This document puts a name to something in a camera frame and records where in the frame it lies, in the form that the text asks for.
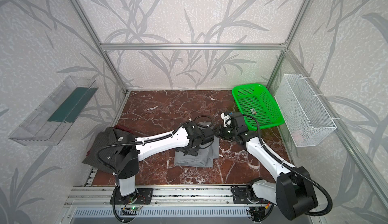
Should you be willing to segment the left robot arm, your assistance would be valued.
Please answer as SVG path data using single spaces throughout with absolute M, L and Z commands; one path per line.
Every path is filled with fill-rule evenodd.
M 139 162 L 157 153 L 178 149 L 190 156 L 198 156 L 204 146 L 210 145 L 215 137 L 211 127 L 201 128 L 194 122 L 183 123 L 178 129 L 145 138 L 135 138 L 121 146 L 115 153 L 116 186 L 120 196 L 136 194 L 135 176 L 139 171 Z

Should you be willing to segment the green plastic basket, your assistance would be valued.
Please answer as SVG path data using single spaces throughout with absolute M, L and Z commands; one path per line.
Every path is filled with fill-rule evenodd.
M 264 85 L 240 85 L 232 89 L 232 95 L 239 112 L 249 116 L 245 119 L 249 130 L 255 131 L 257 126 L 263 130 L 285 123 L 277 102 Z M 256 115 L 251 114 L 251 108 L 256 110 Z

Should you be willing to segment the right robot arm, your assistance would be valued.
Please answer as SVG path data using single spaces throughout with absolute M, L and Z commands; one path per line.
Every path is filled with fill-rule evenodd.
M 223 140 L 236 142 L 268 170 L 274 183 L 253 180 L 247 184 L 246 195 L 251 203 L 261 200 L 278 206 L 288 220 L 307 214 L 318 206 L 310 175 L 304 168 L 295 168 L 276 152 L 262 138 L 260 130 L 248 129 L 244 115 L 238 112 L 221 114 L 223 124 L 214 133 Z

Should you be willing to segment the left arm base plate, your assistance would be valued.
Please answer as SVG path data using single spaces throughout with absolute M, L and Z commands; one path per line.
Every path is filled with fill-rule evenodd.
M 125 205 L 138 204 L 149 205 L 153 196 L 153 188 L 137 188 L 134 193 L 125 197 L 120 194 L 120 187 L 115 187 L 115 190 L 110 199 L 110 204 Z

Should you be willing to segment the grey long sleeve shirt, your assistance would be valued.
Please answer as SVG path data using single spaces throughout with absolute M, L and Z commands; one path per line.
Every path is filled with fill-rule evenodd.
M 209 143 L 192 147 L 179 147 L 175 150 L 174 165 L 212 168 L 213 160 L 219 157 L 219 138 L 214 137 Z

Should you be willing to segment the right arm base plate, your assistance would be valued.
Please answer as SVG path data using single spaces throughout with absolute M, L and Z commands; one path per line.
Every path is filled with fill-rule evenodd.
M 233 185 L 230 187 L 230 190 L 234 204 L 251 204 L 259 206 L 272 205 L 267 199 L 257 197 L 251 187 Z

